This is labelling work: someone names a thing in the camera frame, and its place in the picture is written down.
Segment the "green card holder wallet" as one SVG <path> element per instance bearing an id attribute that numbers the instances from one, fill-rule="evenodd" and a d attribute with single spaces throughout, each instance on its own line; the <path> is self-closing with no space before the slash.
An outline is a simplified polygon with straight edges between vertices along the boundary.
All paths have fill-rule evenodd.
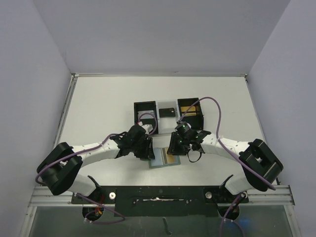
<path id="1" fill-rule="evenodd" d="M 171 165 L 163 165 L 161 150 L 162 150 L 162 148 L 155 148 L 154 149 L 155 159 L 149 161 L 149 168 L 150 169 L 171 166 Z"/>

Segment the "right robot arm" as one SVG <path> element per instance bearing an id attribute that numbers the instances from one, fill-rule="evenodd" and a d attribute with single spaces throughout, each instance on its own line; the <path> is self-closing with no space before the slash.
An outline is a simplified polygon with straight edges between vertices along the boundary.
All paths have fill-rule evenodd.
<path id="1" fill-rule="evenodd" d="M 251 188 L 261 192 L 274 190 L 273 182 L 284 169 L 281 161 L 263 140 L 242 142 L 220 138 L 216 133 L 194 130 L 188 123 L 181 122 L 171 133 L 167 153 L 187 156 L 189 151 L 233 159 L 242 166 L 242 173 L 231 175 L 223 182 L 220 197 L 226 202 Z"/>

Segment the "gold striped card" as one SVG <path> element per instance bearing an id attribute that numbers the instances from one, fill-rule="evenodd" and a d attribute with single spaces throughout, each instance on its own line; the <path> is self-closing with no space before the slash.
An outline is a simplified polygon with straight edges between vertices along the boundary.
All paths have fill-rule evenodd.
<path id="1" fill-rule="evenodd" d="M 178 165 L 179 158 L 174 155 L 169 155 L 167 153 L 168 148 L 162 148 L 161 155 L 162 155 L 162 162 L 163 165 Z"/>

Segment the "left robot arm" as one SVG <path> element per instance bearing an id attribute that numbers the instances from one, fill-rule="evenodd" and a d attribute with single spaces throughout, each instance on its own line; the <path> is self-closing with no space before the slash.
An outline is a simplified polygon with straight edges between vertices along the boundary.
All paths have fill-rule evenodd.
<path id="1" fill-rule="evenodd" d="M 117 159 L 130 153 L 143 161 L 155 159 L 153 139 L 154 129 L 150 124 L 139 122 L 127 132 L 109 134 L 102 142 L 81 146 L 70 146 L 66 142 L 58 144 L 37 167 L 35 181 L 46 185 L 53 195 L 65 191 L 79 193 L 90 203 L 99 200 L 101 191 L 90 176 L 79 174 L 85 166 L 106 159 Z"/>

